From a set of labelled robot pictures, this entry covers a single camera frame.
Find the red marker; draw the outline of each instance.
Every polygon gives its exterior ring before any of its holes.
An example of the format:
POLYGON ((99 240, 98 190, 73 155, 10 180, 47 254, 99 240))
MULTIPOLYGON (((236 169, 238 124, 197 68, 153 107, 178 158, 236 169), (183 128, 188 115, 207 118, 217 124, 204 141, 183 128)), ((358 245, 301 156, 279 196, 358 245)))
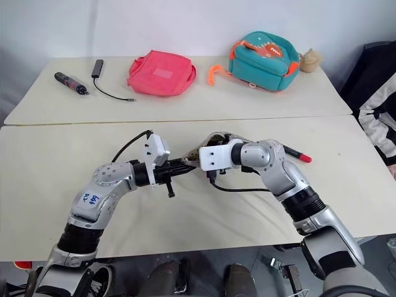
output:
POLYGON ((312 158, 310 156, 307 156, 303 153, 300 153, 296 150, 293 150, 292 148, 287 147, 286 145, 283 145, 283 148, 285 149, 285 153, 287 153, 288 155, 295 157, 297 159, 300 159, 301 161, 305 162, 305 163, 310 163, 312 162, 312 158))

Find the teal backpack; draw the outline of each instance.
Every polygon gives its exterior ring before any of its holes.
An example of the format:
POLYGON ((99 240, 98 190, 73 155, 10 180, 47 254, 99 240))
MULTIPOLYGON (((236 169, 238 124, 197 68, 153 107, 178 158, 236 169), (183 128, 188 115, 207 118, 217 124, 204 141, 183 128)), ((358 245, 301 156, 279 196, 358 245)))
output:
MULTIPOLYGON (((209 70, 208 82, 214 85, 213 75, 223 71, 220 65, 209 70)), ((282 37, 256 31, 235 43, 230 53, 229 72, 238 79, 270 91, 282 91, 290 85, 299 71, 299 54, 282 37)))

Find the white wall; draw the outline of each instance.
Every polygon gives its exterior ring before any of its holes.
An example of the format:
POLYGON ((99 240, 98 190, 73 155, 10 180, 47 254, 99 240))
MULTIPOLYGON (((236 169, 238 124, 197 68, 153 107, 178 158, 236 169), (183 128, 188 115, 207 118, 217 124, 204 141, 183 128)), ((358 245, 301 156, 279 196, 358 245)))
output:
POLYGON ((0 0, 0 12, 1 123, 51 57, 227 54, 263 30, 322 53, 339 88, 361 45, 396 39, 395 0, 0 0))

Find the black and white jacket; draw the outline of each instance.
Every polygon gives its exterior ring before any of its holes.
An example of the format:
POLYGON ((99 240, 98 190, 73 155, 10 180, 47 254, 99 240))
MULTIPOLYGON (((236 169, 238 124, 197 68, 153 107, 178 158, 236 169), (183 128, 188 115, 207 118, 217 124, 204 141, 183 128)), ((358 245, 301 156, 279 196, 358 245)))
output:
POLYGON ((366 45, 340 94, 385 164, 396 164, 396 41, 366 45))

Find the pink pouch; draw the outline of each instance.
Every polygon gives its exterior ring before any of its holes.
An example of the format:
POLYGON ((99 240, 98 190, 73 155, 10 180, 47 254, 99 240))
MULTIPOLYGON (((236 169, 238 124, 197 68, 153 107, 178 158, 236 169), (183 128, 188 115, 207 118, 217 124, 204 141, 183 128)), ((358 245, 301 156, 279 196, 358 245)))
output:
POLYGON ((138 93, 172 96, 183 93, 195 78, 196 68, 190 59, 151 51, 132 63, 127 84, 138 93))

